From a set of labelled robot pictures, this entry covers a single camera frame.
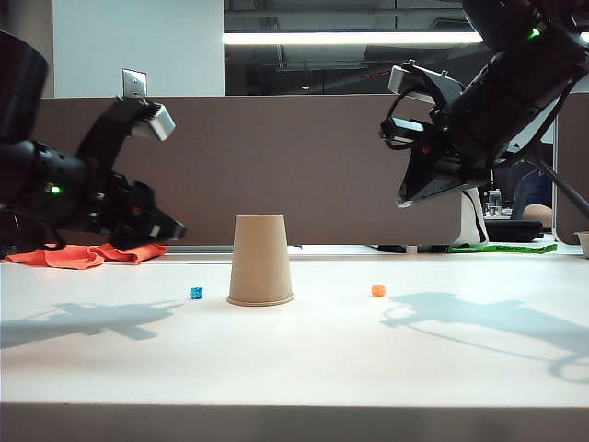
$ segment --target person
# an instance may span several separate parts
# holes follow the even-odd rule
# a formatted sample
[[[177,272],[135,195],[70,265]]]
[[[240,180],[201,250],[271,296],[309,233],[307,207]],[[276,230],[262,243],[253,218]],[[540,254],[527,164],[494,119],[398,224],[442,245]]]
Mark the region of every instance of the person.
[[[522,219],[540,221],[544,228],[552,227],[552,181],[540,173],[536,188],[527,197]]]

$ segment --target orange towel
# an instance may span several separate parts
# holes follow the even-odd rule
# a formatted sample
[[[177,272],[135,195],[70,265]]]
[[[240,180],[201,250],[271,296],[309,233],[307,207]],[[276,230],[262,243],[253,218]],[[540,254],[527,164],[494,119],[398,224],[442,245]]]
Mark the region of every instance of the orange towel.
[[[110,244],[101,246],[65,246],[61,250],[35,250],[31,253],[15,253],[6,256],[5,262],[20,262],[28,265],[41,265],[48,267],[60,267],[63,269],[83,270],[89,267],[101,265],[107,262],[139,262],[161,256],[166,253],[167,247],[158,244],[147,244],[134,249],[121,251]]]

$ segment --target orange cube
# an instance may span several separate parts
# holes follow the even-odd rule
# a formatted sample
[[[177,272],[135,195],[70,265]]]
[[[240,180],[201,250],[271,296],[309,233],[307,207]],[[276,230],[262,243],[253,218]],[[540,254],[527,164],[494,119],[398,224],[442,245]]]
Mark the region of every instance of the orange cube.
[[[373,285],[372,286],[372,296],[373,297],[383,297],[387,292],[387,288],[383,285]]]

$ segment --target ceiling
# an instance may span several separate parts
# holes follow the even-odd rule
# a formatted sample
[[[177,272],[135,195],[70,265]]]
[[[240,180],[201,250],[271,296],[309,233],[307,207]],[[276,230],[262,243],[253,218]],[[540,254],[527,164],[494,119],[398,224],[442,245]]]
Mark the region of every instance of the ceiling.
[[[461,2],[443,0],[225,0],[225,32],[471,30]],[[414,59],[468,82],[489,54],[482,44],[225,46],[228,95],[387,92],[393,64]]]

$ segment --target green cable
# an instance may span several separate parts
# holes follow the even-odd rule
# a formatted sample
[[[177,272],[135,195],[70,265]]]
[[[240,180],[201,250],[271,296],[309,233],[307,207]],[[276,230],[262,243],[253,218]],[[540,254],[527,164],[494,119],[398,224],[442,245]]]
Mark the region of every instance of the green cable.
[[[474,247],[454,247],[448,248],[448,253],[475,253],[478,251],[509,251],[515,253],[548,253],[554,251],[557,244],[550,244],[544,247],[525,247],[525,246],[474,246]]]

